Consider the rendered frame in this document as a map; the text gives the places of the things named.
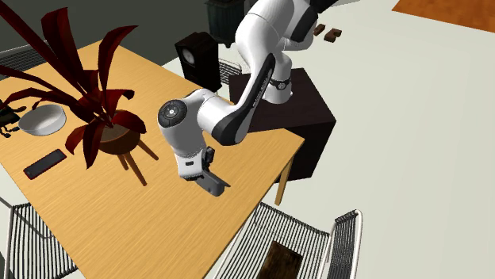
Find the white bowl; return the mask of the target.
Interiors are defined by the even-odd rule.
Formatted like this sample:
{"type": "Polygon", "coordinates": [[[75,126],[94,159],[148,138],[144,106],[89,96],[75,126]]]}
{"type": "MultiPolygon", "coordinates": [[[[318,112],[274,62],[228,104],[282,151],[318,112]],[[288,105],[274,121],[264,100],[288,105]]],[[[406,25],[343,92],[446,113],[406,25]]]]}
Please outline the white bowl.
{"type": "Polygon", "coordinates": [[[42,105],[22,116],[18,127],[33,136],[48,136],[58,132],[66,120],[66,114],[60,105],[42,105]]]}

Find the dark robot stand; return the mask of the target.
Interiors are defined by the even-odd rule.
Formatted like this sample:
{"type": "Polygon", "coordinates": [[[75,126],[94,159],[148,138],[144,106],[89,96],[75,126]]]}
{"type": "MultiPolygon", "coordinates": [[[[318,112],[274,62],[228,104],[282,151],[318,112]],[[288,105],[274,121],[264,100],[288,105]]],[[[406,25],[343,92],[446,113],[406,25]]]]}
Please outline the dark robot stand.
{"type": "Polygon", "coordinates": [[[291,166],[291,181],[310,178],[336,125],[336,119],[303,68],[291,71],[293,95],[281,104],[259,102],[250,132],[278,128],[305,139],[291,166]]]}

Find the dark brown wooden board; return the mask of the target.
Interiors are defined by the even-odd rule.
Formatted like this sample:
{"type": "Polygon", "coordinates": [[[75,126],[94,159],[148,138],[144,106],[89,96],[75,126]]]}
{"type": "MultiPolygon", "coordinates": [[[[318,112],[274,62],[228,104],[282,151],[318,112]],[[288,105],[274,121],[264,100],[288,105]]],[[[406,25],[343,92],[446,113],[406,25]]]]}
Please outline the dark brown wooden board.
{"type": "Polygon", "coordinates": [[[299,253],[273,241],[256,279],[297,279],[302,259],[299,253]]]}

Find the black figure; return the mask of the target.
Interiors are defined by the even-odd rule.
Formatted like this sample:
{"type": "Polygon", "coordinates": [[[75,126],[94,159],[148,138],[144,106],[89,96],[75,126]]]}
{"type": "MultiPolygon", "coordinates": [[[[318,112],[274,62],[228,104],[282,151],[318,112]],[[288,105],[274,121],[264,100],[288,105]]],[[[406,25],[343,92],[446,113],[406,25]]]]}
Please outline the black figure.
{"type": "Polygon", "coordinates": [[[7,125],[16,124],[20,120],[20,117],[17,115],[17,113],[23,112],[25,110],[26,110],[25,106],[21,106],[17,109],[12,109],[8,105],[0,109],[0,134],[2,136],[6,138],[10,138],[11,132],[16,132],[20,130],[18,126],[8,129],[7,125]]]}

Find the light wooden table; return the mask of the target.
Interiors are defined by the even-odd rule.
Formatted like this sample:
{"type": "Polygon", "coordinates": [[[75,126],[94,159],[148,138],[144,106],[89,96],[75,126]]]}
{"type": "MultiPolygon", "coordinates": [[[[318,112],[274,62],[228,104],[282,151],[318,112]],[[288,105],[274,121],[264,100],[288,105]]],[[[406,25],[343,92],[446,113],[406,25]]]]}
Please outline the light wooden table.
{"type": "Polygon", "coordinates": [[[192,82],[125,48],[115,51],[109,87],[132,89],[122,109],[146,125],[146,150],[132,152],[137,170],[125,170],[101,153],[93,166],[76,149],[38,178],[25,168],[55,149],[81,122],[49,136],[18,131],[0,136],[0,164],[59,240],[86,279],[202,279],[302,145],[285,129],[248,134],[236,146],[215,149],[211,170],[227,182],[214,197],[178,175],[157,113],[168,100],[192,90],[192,82]]]}

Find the red-leaved plant in brown pot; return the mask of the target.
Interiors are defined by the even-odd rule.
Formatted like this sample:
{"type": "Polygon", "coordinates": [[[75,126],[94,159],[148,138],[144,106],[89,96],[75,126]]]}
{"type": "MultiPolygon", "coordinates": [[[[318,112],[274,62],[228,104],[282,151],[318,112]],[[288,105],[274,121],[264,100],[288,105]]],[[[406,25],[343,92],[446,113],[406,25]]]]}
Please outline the red-leaved plant in brown pot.
{"type": "Polygon", "coordinates": [[[85,123],[67,137],[65,147],[69,152],[81,145],[87,166],[94,164],[99,152],[116,155],[125,170],[133,170],[143,181],[144,177],[130,152],[135,147],[150,151],[140,138],[147,131],[145,124],[136,114],[117,107],[122,97],[132,99],[135,93],[127,89],[111,90],[107,86],[114,52],[134,29],[133,26],[122,26],[107,32],[98,47],[97,69],[86,70],[75,46],[66,8],[42,17],[43,36],[38,36],[3,0],[0,0],[0,17],[82,95],[75,98],[37,76],[0,65],[0,75],[39,84],[38,88],[30,87],[12,93],[0,104],[0,109],[26,97],[67,106],[85,123]]]}

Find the orange rug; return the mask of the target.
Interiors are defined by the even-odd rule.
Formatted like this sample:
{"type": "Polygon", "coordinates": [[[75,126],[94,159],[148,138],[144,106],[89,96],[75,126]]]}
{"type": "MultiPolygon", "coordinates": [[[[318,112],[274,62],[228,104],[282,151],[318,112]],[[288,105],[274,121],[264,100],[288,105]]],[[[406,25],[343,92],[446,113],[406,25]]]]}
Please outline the orange rug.
{"type": "Polygon", "coordinates": [[[495,0],[399,0],[392,11],[495,33],[495,0]]]}

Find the black loudspeaker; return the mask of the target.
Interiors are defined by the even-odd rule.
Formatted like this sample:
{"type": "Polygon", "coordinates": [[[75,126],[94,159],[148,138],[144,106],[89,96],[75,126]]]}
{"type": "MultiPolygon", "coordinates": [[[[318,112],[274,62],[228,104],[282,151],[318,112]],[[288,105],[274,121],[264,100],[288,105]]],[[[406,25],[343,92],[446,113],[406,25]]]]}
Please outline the black loudspeaker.
{"type": "Polygon", "coordinates": [[[207,32],[192,32],[175,49],[185,79],[212,92],[221,88],[218,43],[207,32]]]}

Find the black phone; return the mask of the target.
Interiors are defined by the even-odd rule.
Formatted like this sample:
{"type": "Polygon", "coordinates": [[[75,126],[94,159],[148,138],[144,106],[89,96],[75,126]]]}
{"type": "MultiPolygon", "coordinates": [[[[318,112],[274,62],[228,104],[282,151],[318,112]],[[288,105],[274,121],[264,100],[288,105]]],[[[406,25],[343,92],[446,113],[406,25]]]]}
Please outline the black phone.
{"type": "Polygon", "coordinates": [[[33,180],[45,171],[62,162],[66,157],[67,156],[60,149],[55,149],[41,159],[38,159],[31,165],[27,166],[23,169],[23,172],[28,179],[33,180]]]}

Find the dark green cabinet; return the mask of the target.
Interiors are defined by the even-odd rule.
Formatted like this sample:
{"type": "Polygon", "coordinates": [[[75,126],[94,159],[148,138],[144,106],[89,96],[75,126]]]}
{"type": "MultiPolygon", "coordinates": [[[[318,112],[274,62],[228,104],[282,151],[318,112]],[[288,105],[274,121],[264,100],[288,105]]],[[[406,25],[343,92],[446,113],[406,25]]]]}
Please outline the dark green cabinet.
{"type": "Polygon", "coordinates": [[[236,30],[244,18],[245,0],[206,0],[209,34],[218,43],[230,48],[236,30]]]}

